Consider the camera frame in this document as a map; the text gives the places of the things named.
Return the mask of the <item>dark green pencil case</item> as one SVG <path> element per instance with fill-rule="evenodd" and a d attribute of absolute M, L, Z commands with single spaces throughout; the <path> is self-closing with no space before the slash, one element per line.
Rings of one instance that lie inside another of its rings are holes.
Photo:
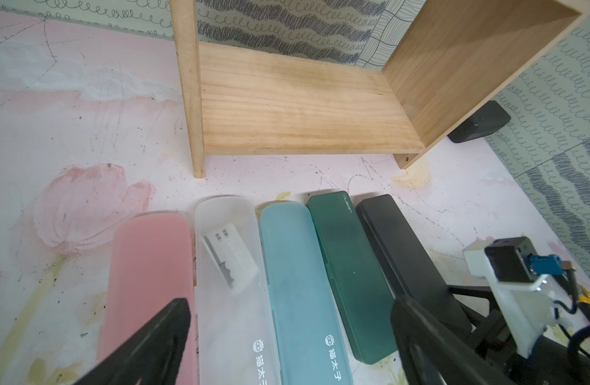
<path fill-rule="evenodd" d="M 309 198 L 326 273 L 354 358 L 373 365 L 397 351 L 394 297 L 347 192 Z"/>

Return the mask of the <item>clear pencil case with label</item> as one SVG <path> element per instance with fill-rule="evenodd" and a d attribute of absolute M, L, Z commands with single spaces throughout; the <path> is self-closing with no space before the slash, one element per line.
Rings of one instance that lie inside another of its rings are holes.
<path fill-rule="evenodd" d="M 279 384 L 280 360 L 254 207 L 212 197 L 194 215 L 202 384 Z"/>

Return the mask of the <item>black pencil case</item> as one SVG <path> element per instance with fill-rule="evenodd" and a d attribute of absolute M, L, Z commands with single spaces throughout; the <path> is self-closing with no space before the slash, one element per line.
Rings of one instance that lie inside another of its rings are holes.
<path fill-rule="evenodd" d="M 413 298 L 459 338 L 468 337 L 471 322 L 394 199 L 371 197 L 356 210 L 391 290 Z"/>

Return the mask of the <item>pink pencil case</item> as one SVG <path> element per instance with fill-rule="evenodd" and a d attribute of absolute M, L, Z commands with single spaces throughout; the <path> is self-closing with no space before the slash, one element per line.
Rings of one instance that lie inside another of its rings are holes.
<path fill-rule="evenodd" d="M 173 299 L 185 298 L 191 325 L 174 384 L 199 383 L 194 273 L 192 232 L 183 215 L 147 213 L 119 226 L 112 244 L 97 365 Z"/>

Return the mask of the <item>light blue pencil case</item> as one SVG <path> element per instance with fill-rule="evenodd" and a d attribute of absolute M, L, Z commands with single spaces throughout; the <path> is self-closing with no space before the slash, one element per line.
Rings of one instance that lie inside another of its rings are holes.
<path fill-rule="evenodd" d="M 309 210 L 300 203 L 261 213 L 261 242 L 285 384 L 351 384 L 338 312 Z"/>

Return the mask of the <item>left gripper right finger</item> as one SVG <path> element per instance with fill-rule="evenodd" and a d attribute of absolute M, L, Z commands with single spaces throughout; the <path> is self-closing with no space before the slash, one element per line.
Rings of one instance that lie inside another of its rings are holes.
<path fill-rule="evenodd" d="M 409 384 L 511 384 L 409 296 L 395 298 L 390 316 Z"/>

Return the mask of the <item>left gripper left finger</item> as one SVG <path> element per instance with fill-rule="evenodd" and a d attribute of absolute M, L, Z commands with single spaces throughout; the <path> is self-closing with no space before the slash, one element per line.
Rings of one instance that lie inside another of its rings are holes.
<path fill-rule="evenodd" d="M 190 325 L 188 301 L 173 299 L 76 385 L 176 383 Z"/>

